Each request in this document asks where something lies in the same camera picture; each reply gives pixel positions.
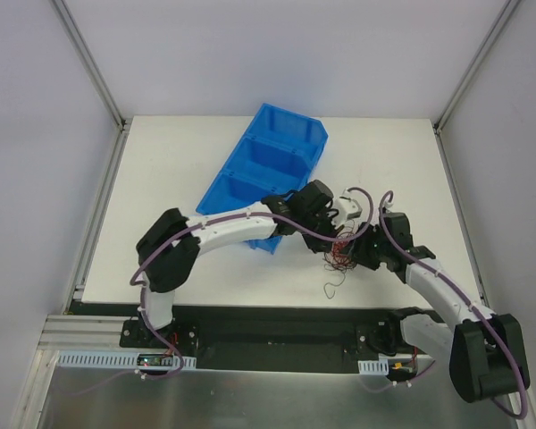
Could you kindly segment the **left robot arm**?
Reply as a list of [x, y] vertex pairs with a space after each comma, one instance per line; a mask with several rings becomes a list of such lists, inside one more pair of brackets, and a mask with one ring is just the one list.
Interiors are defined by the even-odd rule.
[[142, 288], [140, 337], [153, 348], [169, 341], [174, 291], [188, 280], [198, 257], [231, 244], [297, 231], [314, 253], [327, 252], [348, 208], [349, 203], [335, 198], [321, 181], [311, 181], [300, 190], [268, 195], [229, 212], [187, 217], [178, 208], [166, 210], [136, 245], [139, 269], [131, 283]]

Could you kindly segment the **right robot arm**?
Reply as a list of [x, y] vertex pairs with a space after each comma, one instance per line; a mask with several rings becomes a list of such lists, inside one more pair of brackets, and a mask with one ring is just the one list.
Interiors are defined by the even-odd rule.
[[425, 246], [416, 246], [408, 218], [386, 213], [374, 226], [360, 226], [348, 248], [358, 265], [381, 265], [418, 292], [441, 318], [434, 322], [414, 307], [394, 311], [384, 330], [385, 351], [414, 346], [448, 364], [450, 380], [466, 402], [524, 395], [530, 375], [522, 327], [510, 314], [475, 303], [444, 271]]

